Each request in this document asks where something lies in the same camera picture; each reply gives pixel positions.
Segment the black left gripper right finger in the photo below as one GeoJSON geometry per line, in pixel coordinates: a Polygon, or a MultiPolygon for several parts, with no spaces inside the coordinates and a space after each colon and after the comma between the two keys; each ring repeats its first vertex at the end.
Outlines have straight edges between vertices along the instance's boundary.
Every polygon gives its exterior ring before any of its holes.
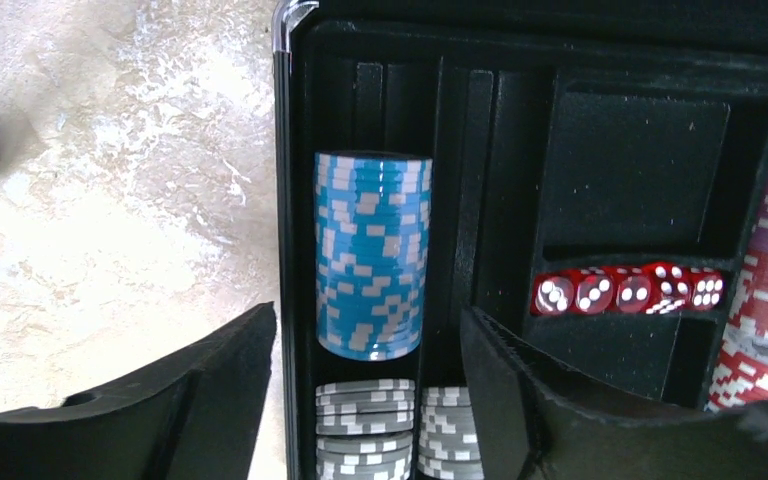
{"type": "Polygon", "coordinates": [[[463,368],[488,479],[768,479],[768,401],[706,413],[597,380],[479,308],[463,368]]]}

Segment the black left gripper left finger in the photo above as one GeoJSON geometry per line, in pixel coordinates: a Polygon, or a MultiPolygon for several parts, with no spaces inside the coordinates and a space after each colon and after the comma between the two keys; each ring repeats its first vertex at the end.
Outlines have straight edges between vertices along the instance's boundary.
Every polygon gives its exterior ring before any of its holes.
{"type": "Polygon", "coordinates": [[[0,479],[244,479],[271,375],[259,304],[62,405],[0,413],[0,479]]]}

